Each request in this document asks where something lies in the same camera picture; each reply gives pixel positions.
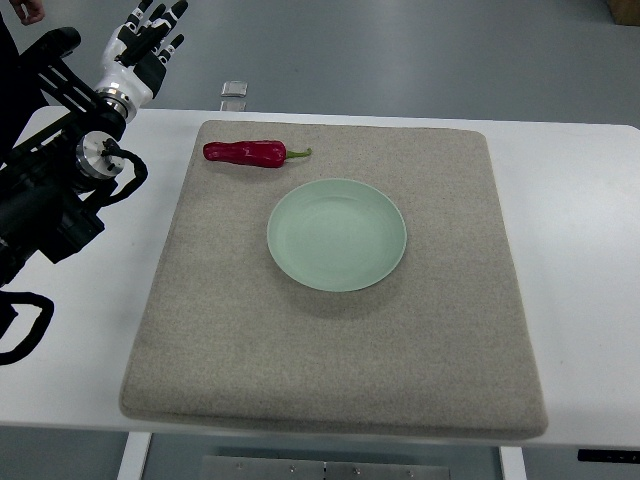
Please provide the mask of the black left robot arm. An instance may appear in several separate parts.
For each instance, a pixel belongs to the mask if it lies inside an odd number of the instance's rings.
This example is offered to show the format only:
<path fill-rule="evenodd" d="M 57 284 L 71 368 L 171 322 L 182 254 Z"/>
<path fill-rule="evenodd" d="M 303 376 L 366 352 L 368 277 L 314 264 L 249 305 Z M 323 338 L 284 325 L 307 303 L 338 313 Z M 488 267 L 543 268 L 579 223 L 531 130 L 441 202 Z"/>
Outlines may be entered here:
<path fill-rule="evenodd" d="M 68 112 L 1 158 L 1 282 L 41 252 L 52 263 L 77 254 L 103 229 L 100 209 L 128 198 L 148 170 L 118 142 L 121 112 L 64 63 L 79 32 L 45 33 L 20 56 L 21 68 Z"/>

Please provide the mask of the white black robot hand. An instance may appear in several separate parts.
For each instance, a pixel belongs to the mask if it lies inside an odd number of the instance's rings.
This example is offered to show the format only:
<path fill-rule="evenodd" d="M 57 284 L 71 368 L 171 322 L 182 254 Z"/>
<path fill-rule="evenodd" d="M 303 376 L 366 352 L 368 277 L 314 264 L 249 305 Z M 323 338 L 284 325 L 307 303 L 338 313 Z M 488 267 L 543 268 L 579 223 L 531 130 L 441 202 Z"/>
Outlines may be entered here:
<path fill-rule="evenodd" d="M 188 6 L 186 1 L 170 7 L 140 1 L 114 30 L 102 55 L 96 93 L 126 121 L 158 95 L 167 64 L 184 41 L 182 34 L 170 34 Z"/>

